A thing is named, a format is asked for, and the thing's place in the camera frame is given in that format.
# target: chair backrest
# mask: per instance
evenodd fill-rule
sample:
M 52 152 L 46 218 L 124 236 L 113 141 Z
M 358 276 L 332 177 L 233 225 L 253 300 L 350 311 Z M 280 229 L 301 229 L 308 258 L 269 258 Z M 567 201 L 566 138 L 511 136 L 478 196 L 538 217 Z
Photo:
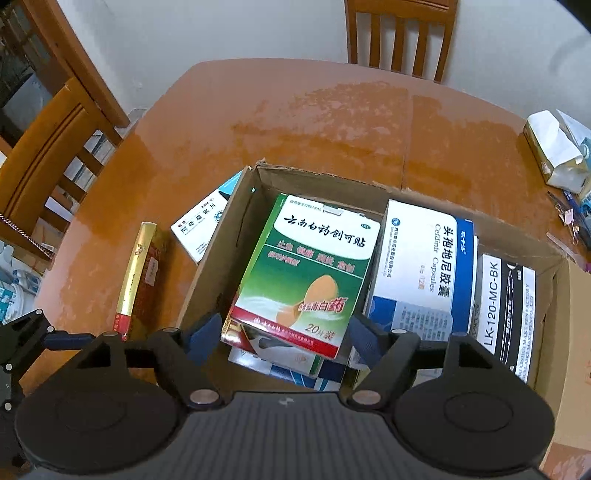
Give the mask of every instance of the chair backrest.
M 24 132 L 0 167 L 0 212 L 30 235 L 39 218 L 61 231 L 68 221 L 45 207 L 56 186 L 81 201 L 84 191 L 64 176 L 78 157 L 98 174 L 102 165 L 84 145 L 95 131 L 103 131 L 111 143 L 121 137 L 103 113 L 72 78 L 57 92 Z
M 456 20 L 457 0 L 345 0 L 349 62 L 357 63 L 357 13 L 371 14 L 371 40 L 369 43 L 369 66 L 379 67 L 380 15 L 396 17 L 396 33 L 391 69 L 400 72 L 404 55 L 406 20 L 417 20 L 418 41 L 414 59 L 413 75 L 422 77 L 427 52 L 429 23 L 443 24 L 443 42 L 435 81 L 441 82 L 449 52 L 453 26 Z

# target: wooden table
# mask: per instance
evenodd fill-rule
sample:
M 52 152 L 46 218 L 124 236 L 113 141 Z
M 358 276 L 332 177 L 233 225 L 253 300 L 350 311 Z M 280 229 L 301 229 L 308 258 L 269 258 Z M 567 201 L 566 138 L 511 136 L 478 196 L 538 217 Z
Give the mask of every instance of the wooden table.
M 94 183 L 37 297 L 70 332 L 111 330 L 142 221 L 169 228 L 244 166 L 269 163 L 411 189 L 568 242 L 524 120 L 435 83 L 357 65 L 224 60 L 185 73 Z M 173 238 L 156 318 L 173 325 L 196 266 Z M 46 352 L 25 392 L 70 353 Z

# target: metal bolt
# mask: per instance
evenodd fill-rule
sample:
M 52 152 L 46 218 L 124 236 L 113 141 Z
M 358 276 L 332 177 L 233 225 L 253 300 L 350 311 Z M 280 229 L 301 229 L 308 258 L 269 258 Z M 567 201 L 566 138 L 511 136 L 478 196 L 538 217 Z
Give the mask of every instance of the metal bolt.
M 353 401 L 359 405 L 375 405 L 382 396 L 373 390 L 359 390 L 353 394 Z
M 189 395 L 189 400 L 197 405 L 209 405 L 219 400 L 219 393 L 209 390 L 208 388 L 202 388 L 201 390 L 195 390 Z

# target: black pen box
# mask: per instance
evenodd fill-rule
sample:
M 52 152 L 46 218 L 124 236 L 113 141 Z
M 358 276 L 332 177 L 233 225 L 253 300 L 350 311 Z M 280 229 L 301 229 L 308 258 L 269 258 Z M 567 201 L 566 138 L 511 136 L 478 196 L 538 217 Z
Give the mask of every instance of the black pen box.
M 481 255 L 470 334 L 524 382 L 528 381 L 534 327 L 535 272 Z

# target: chain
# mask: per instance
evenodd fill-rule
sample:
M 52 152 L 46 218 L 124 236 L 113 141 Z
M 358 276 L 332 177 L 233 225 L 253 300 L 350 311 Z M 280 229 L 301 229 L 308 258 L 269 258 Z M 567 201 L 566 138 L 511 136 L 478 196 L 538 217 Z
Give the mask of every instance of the chain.
M 29 240 L 35 247 L 37 247 L 50 261 L 53 260 L 53 252 L 48 250 L 45 247 L 39 245 L 35 240 L 33 240 L 30 236 L 28 236 L 25 232 L 23 232 L 19 227 L 17 227 L 11 220 L 6 218 L 3 214 L 0 213 L 0 220 L 6 223 L 12 230 L 16 233 L 22 235 L 24 238 Z

